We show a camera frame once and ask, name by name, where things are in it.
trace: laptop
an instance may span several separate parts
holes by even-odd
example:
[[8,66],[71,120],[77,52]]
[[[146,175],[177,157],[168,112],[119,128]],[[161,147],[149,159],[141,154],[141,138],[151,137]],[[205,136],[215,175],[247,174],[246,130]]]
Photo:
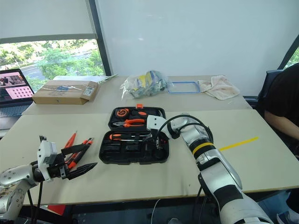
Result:
[[20,69],[0,71],[0,130],[14,125],[33,102],[33,94]]

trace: white table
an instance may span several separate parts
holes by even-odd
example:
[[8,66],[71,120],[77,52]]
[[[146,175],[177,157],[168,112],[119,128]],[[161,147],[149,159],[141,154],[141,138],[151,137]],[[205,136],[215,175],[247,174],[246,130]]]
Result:
[[[127,77],[115,77],[104,82],[93,102],[84,105],[37,105],[33,103],[23,114],[72,114],[72,113],[111,113],[120,106],[162,107],[167,112],[175,111],[206,111],[206,110],[233,110],[251,109],[251,106],[241,95],[227,100],[218,100],[205,93],[198,94],[169,94],[167,91],[152,97],[140,99],[121,99],[120,85]],[[171,81],[210,80],[210,76],[173,76]]]
[[[243,140],[258,140],[223,151],[239,174],[245,192],[299,187],[299,163],[280,138],[254,110],[192,111],[191,115],[210,126],[218,148]],[[167,112],[167,118],[180,112]],[[134,199],[194,196],[199,173],[194,157],[182,138],[170,140],[170,156],[163,164],[104,164],[99,147],[110,114],[23,115],[0,141],[0,170],[36,160],[39,135],[63,148],[78,131],[75,144],[95,137],[79,165],[98,164],[71,181],[56,178],[45,183],[42,204],[92,203]],[[32,189],[37,202],[38,187]]]

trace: laptop keyboard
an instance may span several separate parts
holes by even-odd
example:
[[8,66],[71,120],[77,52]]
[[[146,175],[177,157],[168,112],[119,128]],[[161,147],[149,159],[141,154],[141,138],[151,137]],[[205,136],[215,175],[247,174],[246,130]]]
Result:
[[4,107],[0,109],[0,118],[20,116],[29,107],[29,105]]

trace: laptop screen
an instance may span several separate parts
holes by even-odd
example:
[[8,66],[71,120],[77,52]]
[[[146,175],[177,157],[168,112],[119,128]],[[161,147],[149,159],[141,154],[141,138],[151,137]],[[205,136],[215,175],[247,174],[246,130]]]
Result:
[[33,94],[21,70],[0,71],[0,104],[31,100]]

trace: tool case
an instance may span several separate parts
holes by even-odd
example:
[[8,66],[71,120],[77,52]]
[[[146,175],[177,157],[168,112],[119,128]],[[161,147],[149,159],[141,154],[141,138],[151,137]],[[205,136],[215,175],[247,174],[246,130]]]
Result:
[[[137,105],[115,108],[108,123],[111,130],[104,135],[99,158],[106,164],[120,165],[132,162],[140,164],[165,162],[169,156],[168,138],[164,133],[159,134],[160,148],[157,148],[154,141],[146,140],[151,137],[151,132],[146,129],[148,115],[166,118],[164,110],[158,107]],[[119,122],[125,123],[126,120],[135,121],[132,124],[119,124]]]

